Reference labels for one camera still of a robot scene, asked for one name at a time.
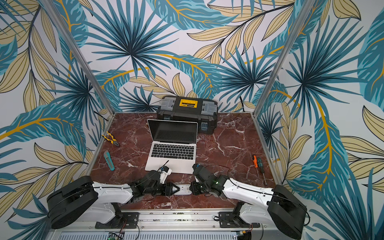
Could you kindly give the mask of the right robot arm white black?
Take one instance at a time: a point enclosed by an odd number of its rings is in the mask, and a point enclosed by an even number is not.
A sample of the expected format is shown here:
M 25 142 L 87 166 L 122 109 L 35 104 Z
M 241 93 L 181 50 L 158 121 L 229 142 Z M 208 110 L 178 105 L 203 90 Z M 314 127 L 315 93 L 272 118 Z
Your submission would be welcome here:
M 307 207 L 282 185 L 262 188 L 239 182 L 226 175 L 215 176 L 200 164 L 193 165 L 194 195 L 211 194 L 221 199 L 237 200 L 233 221 L 275 226 L 286 236 L 300 240 L 308 215 Z

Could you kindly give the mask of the white wireless mouse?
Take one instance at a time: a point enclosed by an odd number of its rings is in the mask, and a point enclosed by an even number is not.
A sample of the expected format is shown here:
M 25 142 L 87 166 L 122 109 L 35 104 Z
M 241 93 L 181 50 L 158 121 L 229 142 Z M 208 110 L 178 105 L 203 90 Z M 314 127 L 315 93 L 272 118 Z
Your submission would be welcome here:
M 188 196 L 192 195 L 192 192 L 189 190 L 190 184 L 178 185 L 180 187 L 180 192 L 177 196 Z

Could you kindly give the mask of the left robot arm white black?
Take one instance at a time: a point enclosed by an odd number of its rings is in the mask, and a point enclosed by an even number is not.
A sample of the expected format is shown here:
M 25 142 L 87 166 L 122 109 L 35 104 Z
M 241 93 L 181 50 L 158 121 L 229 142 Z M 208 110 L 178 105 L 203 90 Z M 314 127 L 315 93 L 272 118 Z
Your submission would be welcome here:
M 174 183 L 166 182 L 171 169 L 161 167 L 142 179 L 129 184 L 112 185 L 92 181 L 84 176 L 50 194 L 47 214 L 52 229 L 61 229 L 76 221 L 96 222 L 110 228 L 128 223 L 120 207 L 143 200 L 147 195 L 172 196 L 180 191 Z

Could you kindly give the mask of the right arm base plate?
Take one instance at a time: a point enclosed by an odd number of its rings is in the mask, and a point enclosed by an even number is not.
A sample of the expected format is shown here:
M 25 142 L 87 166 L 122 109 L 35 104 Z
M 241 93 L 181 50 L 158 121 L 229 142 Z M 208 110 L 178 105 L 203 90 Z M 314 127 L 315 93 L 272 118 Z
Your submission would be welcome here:
M 219 212 L 217 216 L 214 216 L 214 221 L 219 222 L 220 228 L 229 229 L 229 228 L 259 228 L 261 225 L 259 223 L 248 224 L 242 220 L 239 216 L 235 215 L 233 212 Z

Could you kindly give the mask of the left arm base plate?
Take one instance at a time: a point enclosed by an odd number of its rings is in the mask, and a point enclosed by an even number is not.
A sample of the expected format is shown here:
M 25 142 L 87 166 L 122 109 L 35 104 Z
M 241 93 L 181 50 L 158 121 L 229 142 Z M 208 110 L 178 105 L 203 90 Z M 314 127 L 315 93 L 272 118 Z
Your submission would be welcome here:
M 97 222 L 95 225 L 96 229 L 136 229 L 139 220 L 139 212 L 123 212 L 115 216 L 106 224 Z

